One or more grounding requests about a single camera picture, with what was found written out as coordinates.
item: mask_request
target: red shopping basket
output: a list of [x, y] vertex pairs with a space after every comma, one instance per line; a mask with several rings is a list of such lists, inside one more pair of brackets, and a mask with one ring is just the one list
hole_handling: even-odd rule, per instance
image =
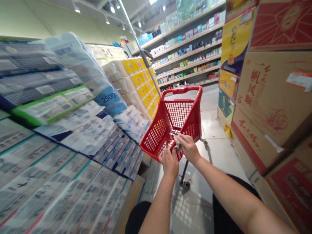
[[[184, 94], [197, 90], [196, 98], [164, 100], [167, 93]], [[194, 141], [201, 138], [201, 86], [168, 89], [162, 92], [153, 123], [141, 142], [141, 149], [149, 156], [158, 160], [158, 155], [171, 146], [175, 146], [174, 136], [179, 133], [192, 136]], [[178, 160], [183, 152], [178, 153]]]

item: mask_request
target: floor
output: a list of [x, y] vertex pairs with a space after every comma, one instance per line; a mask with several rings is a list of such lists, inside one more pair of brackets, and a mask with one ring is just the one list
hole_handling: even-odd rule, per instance
[[[196, 91], [190, 91], [183, 98], [195, 98]], [[231, 145], [231, 141], [223, 131], [223, 126], [217, 118], [219, 88], [218, 84], [203, 87], [201, 99], [202, 138], [208, 141], [211, 150], [211, 163], [225, 173], [235, 175], [244, 181], [247, 179], [240, 159]], [[181, 98], [179, 95], [165, 99]], [[209, 160], [208, 152], [200, 141], [196, 143], [200, 154]], [[182, 175], [186, 163], [183, 157], [179, 163], [179, 174]], [[140, 201], [152, 201], [161, 178], [162, 166], [152, 159], [147, 173]], [[190, 190], [185, 192], [176, 180], [171, 203], [170, 233], [214, 233], [212, 190], [204, 177], [189, 163], [185, 180], [191, 183]]]

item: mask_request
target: red cardboard box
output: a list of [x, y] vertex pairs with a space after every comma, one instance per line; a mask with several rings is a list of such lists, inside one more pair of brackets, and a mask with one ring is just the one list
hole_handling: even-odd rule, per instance
[[294, 148], [312, 126], [311, 89], [311, 52], [247, 52], [236, 105], [276, 148]]
[[250, 117], [236, 104], [231, 130], [245, 149], [257, 171], [265, 175], [280, 159], [286, 157], [291, 150], [276, 148]]
[[311, 233], [312, 136], [304, 140], [265, 179], [299, 233]]
[[258, 0], [227, 0], [225, 23], [249, 11], [258, 4]]
[[312, 1], [261, 0], [249, 51], [312, 49]]
[[220, 23], [220, 12], [218, 12], [218, 13], [216, 13], [216, 14], [214, 14], [214, 25], [217, 25], [217, 24], [219, 24]]

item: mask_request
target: hand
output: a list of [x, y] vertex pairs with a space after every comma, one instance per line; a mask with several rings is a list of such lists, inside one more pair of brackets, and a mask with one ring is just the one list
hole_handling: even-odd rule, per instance
[[182, 150], [186, 159], [189, 160], [191, 164], [195, 165], [198, 159], [201, 158], [201, 155], [197, 149], [197, 146], [195, 145], [193, 138], [182, 133], [180, 133], [177, 137], [182, 144]]
[[176, 179], [179, 173], [179, 161], [176, 155], [176, 151], [170, 152], [170, 147], [161, 152], [158, 156], [159, 161], [163, 166], [163, 175], [171, 179]]

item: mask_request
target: metal pole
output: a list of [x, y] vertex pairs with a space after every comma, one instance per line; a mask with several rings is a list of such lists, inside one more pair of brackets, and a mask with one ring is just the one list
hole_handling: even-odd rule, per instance
[[[140, 46], [140, 44], [139, 44], [139, 41], [137, 40], [137, 37], [136, 37], [136, 35], [135, 35], [135, 31], [133, 30], [133, 27], [132, 27], [132, 25], [131, 25], [131, 22], [130, 22], [130, 19], [129, 19], [129, 17], [128, 17], [128, 14], [127, 14], [127, 12], [126, 12], [126, 10], [125, 10], [125, 8], [124, 8], [123, 1], [122, 1], [122, 0], [118, 0], [118, 1], [119, 1], [119, 5], [120, 5], [121, 9], [122, 9], [123, 12], [124, 12], [124, 16], [126, 17], [126, 20], [127, 20], [128, 24], [129, 24], [129, 27], [130, 27], [131, 32], [132, 32], [132, 34], [133, 34], [133, 37], [134, 37], [134, 39], [135, 39], [135, 41], [136, 41], [136, 43], [137, 43], [137, 46], [138, 46], [139, 51], [140, 51], [140, 55], [141, 55], [142, 58], [143, 58], [143, 61], [144, 61], [144, 63], [145, 63], [145, 66], [146, 66], [146, 68], [148, 69], [148, 71], [149, 71], [149, 73], [150, 73], [150, 76], [153, 77], [153, 74], [152, 74], [152, 73], [150, 72], [150, 70], [149, 70], [150, 68], [149, 68], [148, 62], [147, 62], [147, 60], [146, 60], [146, 58], [145, 58], [145, 56], [144, 56], [144, 53], [143, 53], [143, 51], [142, 51], [142, 49], [141, 49], [141, 46]], [[158, 85], [156, 84], [156, 82], [155, 82], [155, 80], [154, 80], [153, 78], [152, 78], [152, 81], [153, 81], [155, 87], [157, 87]], [[159, 97], [161, 97], [161, 94], [160, 94], [159, 89], [156, 88], [156, 90], [157, 90], [157, 93], [158, 93]]]
[[188, 167], [188, 163], [189, 163], [189, 161], [187, 160], [186, 163], [185, 163], [184, 170], [183, 170], [182, 178], [181, 178], [181, 180], [180, 180], [180, 186], [183, 186], [183, 180], [184, 180], [184, 176], [185, 176], [186, 169], [187, 169], [187, 167]]

